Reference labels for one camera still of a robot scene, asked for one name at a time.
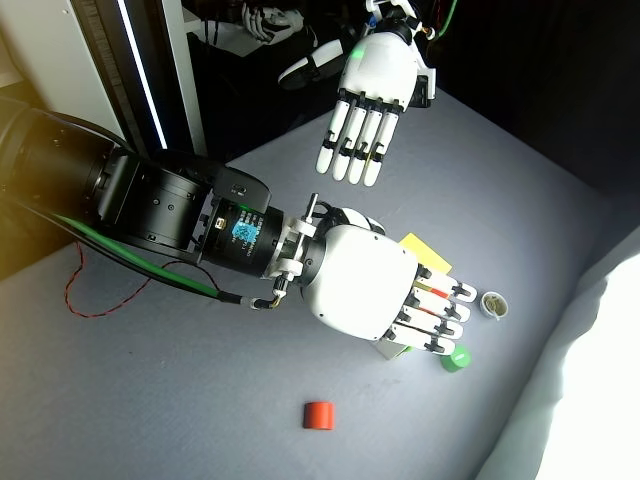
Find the green wire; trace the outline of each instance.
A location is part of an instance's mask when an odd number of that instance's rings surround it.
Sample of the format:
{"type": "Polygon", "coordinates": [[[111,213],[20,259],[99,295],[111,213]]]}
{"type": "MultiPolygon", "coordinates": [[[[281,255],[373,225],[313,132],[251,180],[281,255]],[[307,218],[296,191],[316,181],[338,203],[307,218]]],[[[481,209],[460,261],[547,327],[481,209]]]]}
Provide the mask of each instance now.
{"type": "Polygon", "coordinates": [[[56,215],[56,217],[62,220],[63,222],[67,223],[68,225],[72,226],[76,230],[81,231],[87,237],[90,237],[92,240],[99,243],[106,249],[111,250],[113,253],[117,254],[119,257],[125,260],[128,260],[129,262],[137,265],[138,267],[148,272],[152,272],[168,280],[173,280],[174,282],[178,282],[182,285],[191,287],[207,295],[212,295],[214,297],[217,297],[218,294],[220,293],[218,290],[216,290],[215,288],[211,288],[208,285],[204,285],[200,282],[196,282],[195,280],[192,280],[189,277],[184,277],[182,275],[170,272],[168,270],[158,267],[157,265],[154,265],[153,263],[145,260],[142,257],[139,257],[132,251],[126,249],[125,247],[120,245],[118,242],[108,237],[105,237],[104,235],[101,235],[100,233],[96,232],[94,229],[92,229],[91,227],[88,227],[84,223],[78,222],[71,218],[63,217],[61,215],[56,215]]]}
{"type": "Polygon", "coordinates": [[[453,11],[456,9],[456,4],[458,0],[453,0],[451,2],[451,8],[449,9],[449,14],[447,15],[447,19],[444,21],[444,25],[438,32],[437,38],[442,37],[445,33],[447,33],[447,29],[449,28],[449,23],[451,22],[451,18],[453,18],[453,11]]]}

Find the gray table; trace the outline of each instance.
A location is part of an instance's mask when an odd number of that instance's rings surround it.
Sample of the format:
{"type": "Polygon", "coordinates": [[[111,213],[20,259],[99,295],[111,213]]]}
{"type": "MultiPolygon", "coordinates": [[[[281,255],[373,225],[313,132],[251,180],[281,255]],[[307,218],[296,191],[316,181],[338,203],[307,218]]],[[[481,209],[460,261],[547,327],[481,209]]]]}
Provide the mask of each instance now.
{"type": "MultiPolygon", "coordinates": [[[[403,116],[373,189],[314,172],[327,122],[234,166],[269,185],[274,206],[298,215],[317,191],[378,218],[395,239],[415,232],[456,276],[502,292],[508,321],[473,307],[463,337],[472,366],[452,375],[422,352],[386,361],[316,321],[296,292],[277,311],[256,313],[155,284],[110,317],[82,320],[62,299],[77,265],[68,247],[0,284],[0,478],[473,474],[585,267],[607,205],[442,92],[430,110],[403,116]],[[335,431],[301,428],[312,400],[335,403],[335,431]]],[[[109,307],[141,281],[88,257],[73,291],[78,308],[109,307]]],[[[228,290],[269,291],[209,267],[228,290]]]]}

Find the black device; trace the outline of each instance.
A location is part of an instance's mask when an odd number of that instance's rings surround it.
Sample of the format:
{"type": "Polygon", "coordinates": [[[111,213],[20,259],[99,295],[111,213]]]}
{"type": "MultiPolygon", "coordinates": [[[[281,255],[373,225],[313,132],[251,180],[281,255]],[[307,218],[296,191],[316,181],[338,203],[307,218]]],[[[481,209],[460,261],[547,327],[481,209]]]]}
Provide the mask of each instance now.
{"type": "Polygon", "coordinates": [[[170,150],[146,159],[97,125],[7,98],[0,98],[0,199],[258,277],[284,219],[269,206],[266,185],[244,172],[170,150]]]}

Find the yellow paper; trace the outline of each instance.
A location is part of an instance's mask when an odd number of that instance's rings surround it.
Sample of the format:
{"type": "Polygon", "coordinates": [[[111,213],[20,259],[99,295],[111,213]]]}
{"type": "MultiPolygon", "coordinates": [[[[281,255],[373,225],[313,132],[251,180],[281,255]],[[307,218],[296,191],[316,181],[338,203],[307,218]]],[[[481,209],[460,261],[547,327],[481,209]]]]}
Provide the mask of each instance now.
{"type": "Polygon", "coordinates": [[[451,271],[451,265],[413,233],[407,234],[400,242],[400,245],[415,253],[416,257],[418,257],[418,262],[425,267],[442,273],[451,271]]]}

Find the white light strip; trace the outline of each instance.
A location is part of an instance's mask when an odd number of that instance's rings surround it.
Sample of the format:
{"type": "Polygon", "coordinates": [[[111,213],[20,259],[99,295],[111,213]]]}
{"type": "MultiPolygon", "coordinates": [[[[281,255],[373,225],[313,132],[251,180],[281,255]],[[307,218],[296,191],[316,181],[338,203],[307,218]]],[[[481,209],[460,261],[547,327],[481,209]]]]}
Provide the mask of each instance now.
{"type": "Polygon", "coordinates": [[[124,29],[127,32],[127,38],[129,39],[129,45],[133,52],[133,59],[136,62],[138,68],[138,75],[142,81],[142,89],[147,97],[147,104],[149,104],[149,110],[151,110],[151,116],[153,117],[153,123],[156,126],[156,133],[160,139],[160,145],[162,148],[167,148],[167,141],[164,139],[164,133],[162,131],[162,125],[160,125],[160,119],[158,118],[158,112],[156,111],[156,104],[153,102],[151,96],[151,90],[149,89],[149,82],[147,82],[147,75],[144,73],[144,66],[142,65],[142,59],[140,58],[140,52],[138,51],[138,44],[136,43],[136,37],[133,35],[133,28],[131,27],[131,20],[129,19],[129,13],[127,7],[124,4],[124,0],[118,0],[118,7],[120,7],[120,14],[124,22],[124,29]]]}

